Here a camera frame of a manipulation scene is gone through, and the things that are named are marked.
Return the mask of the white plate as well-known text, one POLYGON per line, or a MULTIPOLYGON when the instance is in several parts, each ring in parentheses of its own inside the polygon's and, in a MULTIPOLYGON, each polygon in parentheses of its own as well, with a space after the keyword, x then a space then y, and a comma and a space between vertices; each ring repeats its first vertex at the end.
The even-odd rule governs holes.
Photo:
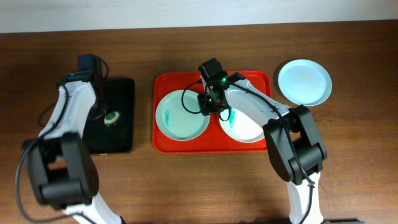
POLYGON ((236 141, 253 143, 264 139, 262 128, 240 110, 224 110, 220 114, 219 122, 222 130, 236 141))

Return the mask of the light green plate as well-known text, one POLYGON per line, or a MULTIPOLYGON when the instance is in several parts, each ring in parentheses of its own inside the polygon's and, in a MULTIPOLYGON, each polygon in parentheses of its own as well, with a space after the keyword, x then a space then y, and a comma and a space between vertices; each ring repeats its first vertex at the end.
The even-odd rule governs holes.
POLYGON ((168 138, 189 141, 204 133, 210 117, 189 113, 182 106, 182 93, 183 90, 176 90, 160 100, 155 110, 155 122, 168 138))

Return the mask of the green yellow sponge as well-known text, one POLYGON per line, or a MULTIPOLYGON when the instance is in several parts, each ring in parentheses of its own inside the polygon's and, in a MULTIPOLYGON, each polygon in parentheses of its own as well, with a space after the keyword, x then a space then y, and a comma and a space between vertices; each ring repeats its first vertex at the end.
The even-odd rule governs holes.
POLYGON ((112 111, 104 116, 104 124, 107 126, 112 125, 119 119, 119 117, 120 114, 118 111, 112 111))

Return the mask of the light blue plate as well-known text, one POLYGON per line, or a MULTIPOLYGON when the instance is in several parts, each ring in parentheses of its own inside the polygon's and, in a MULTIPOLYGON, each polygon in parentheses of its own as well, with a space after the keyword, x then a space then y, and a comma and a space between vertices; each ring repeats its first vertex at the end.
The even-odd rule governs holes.
POLYGON ((292 103, 316 106, 331 95, 331 76, 319 63, 296 59, 285 63, 277 74, 280 92, 292 103))

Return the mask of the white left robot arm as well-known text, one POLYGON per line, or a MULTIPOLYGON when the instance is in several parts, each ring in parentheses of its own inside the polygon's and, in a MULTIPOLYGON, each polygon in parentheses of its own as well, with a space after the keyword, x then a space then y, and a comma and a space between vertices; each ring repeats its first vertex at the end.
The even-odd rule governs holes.
POLYGON ((90 152, 82 141, 88 118, 106 114, 103 60, 93 54, 78 56, 78 69, 58 82, 59 97, 50 120, 37 138, 26 140, 15 177, 16 203, 21 215, 33 223, 23 209, 20 175, 26 166, 36 200, 61 210, 62 218, 79 223, 124 223, 99 193, 99 179, 90 152))

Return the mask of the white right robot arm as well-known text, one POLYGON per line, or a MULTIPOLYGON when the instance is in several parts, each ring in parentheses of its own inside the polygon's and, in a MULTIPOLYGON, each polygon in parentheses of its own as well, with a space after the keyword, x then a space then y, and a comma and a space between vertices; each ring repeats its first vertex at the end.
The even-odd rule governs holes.
POLYGON ((239 72, 228 74, 212 58, 198 67, 204 93, 200 113, 237 109, 263 129, 269 160, 286 182, 291 223, 323 223, 318 186, 327 150, 309 108, 281 104, 239 72))

